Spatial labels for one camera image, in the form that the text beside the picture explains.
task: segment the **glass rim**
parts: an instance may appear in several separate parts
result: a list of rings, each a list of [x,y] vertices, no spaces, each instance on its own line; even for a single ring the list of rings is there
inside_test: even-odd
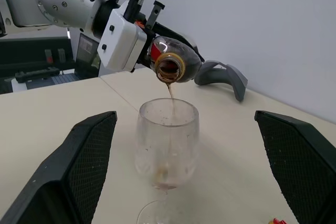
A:
[[[158,100],[175,100],[175,101],[180,101],[180,102],[183,102],[187,105],[189,105],[190,107],[193,108],[193,111],[194,111],[194,119],[190,120],[189,122],[187,123],[184,123],[184,124],[180,124],[180,125],[164,125],[164,124],[161,124],[161,123],[156,123],[156,122],[153,122],[152,120],[149,120],[148,118],[146,118],[146,116],[144,115],[144,113],[141,113],[141,111],[144,109],[144,107],[148,104],[148,103],[151,103],[151,102],[154,102],[154,101],[158,101]],[[141,105],[140,107],[140,110],[139,110],[139,115],[141,116],[141,118],[144,118],[146,121],[152,123],[152,124],[156,124],[156,125],[159,125],[159,126],[162,126],[162,127],[167,127],[167,128],[178,128],[178,127],[184,127],[184,126],[187,126],[193,122],[195,122],[196,119],[199,119],[199,111],[198,109],[192,105],[191,103],[189,102],[186,102],[184,100],[181,100],[181,99],[175,99],[175,98],[157,98],[157,99],[154,99],[154,100],[151,100],[151,101],[148,101],[148,102],[145,102],[143,105]]]

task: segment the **bottle neck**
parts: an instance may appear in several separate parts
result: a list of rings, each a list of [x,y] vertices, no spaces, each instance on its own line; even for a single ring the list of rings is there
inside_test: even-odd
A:
[[[185,63],[174,53],[161,54],[155,61],[155,72],[158,79],[170,84],[180,80],[185,73]]]

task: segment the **gray curved object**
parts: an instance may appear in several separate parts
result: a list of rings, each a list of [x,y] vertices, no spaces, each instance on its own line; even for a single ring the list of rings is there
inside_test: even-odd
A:
[[[211,83],[226,83],[233,87],[236,99],[241,102],[244,99],[247,79],[234,66],[225,65],[219,61],[206,61],[195,77],[197,85],[207,85]]]

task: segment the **wine glass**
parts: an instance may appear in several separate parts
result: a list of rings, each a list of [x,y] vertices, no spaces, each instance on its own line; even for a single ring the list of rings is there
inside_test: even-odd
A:
[[[198,110],[182,100],[155,99],[141,106],[135,166],[156,189],[185,184],[196,169],[200,139]],[[166,199],[145,206],[138,224],[178,224]]]

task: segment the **plastic bottle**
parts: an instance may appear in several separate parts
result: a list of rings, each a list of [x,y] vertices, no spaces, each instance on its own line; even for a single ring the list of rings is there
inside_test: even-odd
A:
[[[152,70],[160,81],[167,84],[194,79],[202,65],[192,48],[168,37],[156,37],[149,54]]]

